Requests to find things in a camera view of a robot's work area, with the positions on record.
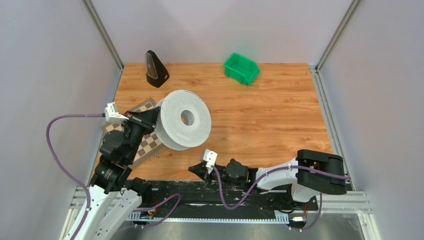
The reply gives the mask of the grey perforated cable spool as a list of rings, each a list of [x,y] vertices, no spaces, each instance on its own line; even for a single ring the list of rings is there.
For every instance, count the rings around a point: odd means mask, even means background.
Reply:
[[[184,151],[202,145],[210,136],[210,111],[195,93],[184,89],[175,90],[156,106],[159,115],[154,133],[166,147]]]

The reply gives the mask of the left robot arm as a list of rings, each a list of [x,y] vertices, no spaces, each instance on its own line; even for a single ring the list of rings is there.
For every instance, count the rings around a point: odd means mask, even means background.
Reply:
[[[115,103],[108,103],[101,116],[108,123],[121,124],[123,130],[106,133],[100,146],[99,164],[88,187],[86,200],[70,228],[66,240],[109,240],[137,206],[147,207],[153,201],[150,185],[137,178],[132,180],[120,201],[109,210],[126,183],[131,165],[145,135],[157,125],[159,106],[142,112],[126,111],[119,114]]]

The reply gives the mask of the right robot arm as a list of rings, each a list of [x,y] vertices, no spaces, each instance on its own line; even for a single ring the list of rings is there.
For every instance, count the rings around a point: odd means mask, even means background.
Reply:
[[[212,150],[203,151],[200,163],[190,166],[188,171],[207,184],[217,182],[246,189],[270,191],[276,187],[288,186],[286,204],[298,209],[318,194],[345,195],[347,193],[344,160],[341,156],[301,149],[292,160],[271,167],[248,167],[235,159],[225,166],[216,163],[218,154]]]

